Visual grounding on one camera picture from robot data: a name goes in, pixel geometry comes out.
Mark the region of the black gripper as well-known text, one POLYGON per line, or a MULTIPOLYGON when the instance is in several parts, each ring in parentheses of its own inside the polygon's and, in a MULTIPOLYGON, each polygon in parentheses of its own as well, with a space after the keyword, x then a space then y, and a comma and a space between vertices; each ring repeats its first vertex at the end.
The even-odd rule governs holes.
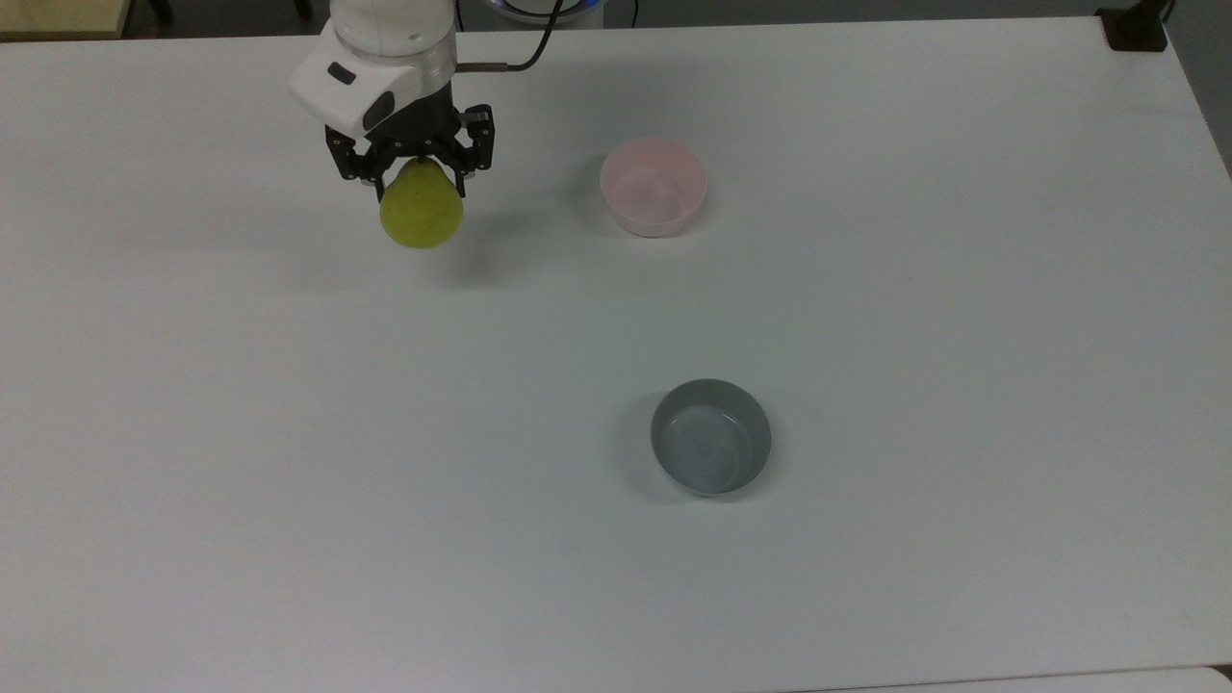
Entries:
POLYGON ((409 148, 411 154, 430 152, 441 162, 453 163, 450 169, 462 199, 467 196, 467 181, 490 170, 496 153, 496 118, 492 106, 480 104, 458 113, 450 81, 399 110, 393 92, 381 92, 361 115, 361 126, 366 131, 360 141, 324 126, 326 150, 344 180, 370 186, 377 200, 386 194, 386 149, 395 143, 409 148), (466 144, 457 139, 458 132, 464 132, 466 144))

